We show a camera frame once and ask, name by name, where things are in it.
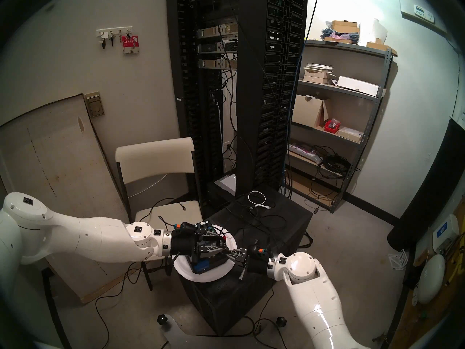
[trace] cardboard box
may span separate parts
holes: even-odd
[[[329,83],[329,79],[322,79],[321,77],[314,77],[314,76],[304,76],[304,81],[315,82],[317,84],[328,84]]]
[[[319,77],[321,79],[330,79],[330,74],[326,72],[310,72],[305,70],[304,76]]]
[[[376,96],[378,92],[378,85],[345,76],[339,76],[338,86],[360,91],[371,96]]]
[[[334,42],[341,42],[341,43],[352,43],[349,39],[338,40],[333,37],[325,37],[325,41],[334,41]]]
[[[344,33],[344,32],[345,33],[353,33],[353,32],[359,33],[360,32],[360,29],[354,26],[336,25],[336,26],[333,26],[332,29],[339,33]]]
[[[320,100],[312,96],[296,95],[292,122],[308,127],[323,126],[329,119],[330,100]]]
[[[362,140],[363,132],[342,126],[339,128],[338,135],[354,142],[360,142]]]
[[[397,57],[397,51],[394,50],[391,46],[383,45],[381,43],[367,42],[366,47],[375,48],[375,49],[378,49],[378,50],[381,50],[381,51],[386,51],[388,48],[390,48],[393,51],[393,56]]]
[[[350,21],[333,21],[332,26],[352,26],[352,27],[357,27],[356,22],[350,22]]]

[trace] key tag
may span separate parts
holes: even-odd
[[[139,53],[139,37],[131,36],[127,34],[126,36],[121,37],[123,42],[123,52],[124,54],[129,53]]]

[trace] white plate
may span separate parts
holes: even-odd
[[[219,233],[222,227],[218,225],[213,225],[216,231]],[[226,236],[226,246],[232,250],[237,249],[236,241],[234,236],[231,233],[227,232]],[[174,262],[174,268],[180,273],[184,278],[190,280],[191,282],[214,282],[222,277],[224,277],[227,273],[231,271],[234,266],[234,262],[232,260],[226,261],[225,263],[213,268],[212,270],[208,270],[202,274],[195,274],[192,272],[191,264],[189,260],[183,255],[178,256],[176,261]]]

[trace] wall outlet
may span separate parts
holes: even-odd
[[[223,142],[223,152],[225,152],[228,148],[227,146],[231,144],[231,141],[226,141],[226,142]]]

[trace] sticker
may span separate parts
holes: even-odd
[[[438,233],[436,234],[436,238],[439,238],[446,229],[447,229],[447,222],[445,222],[444,225],[441,227],[441,229],[438,230]]]

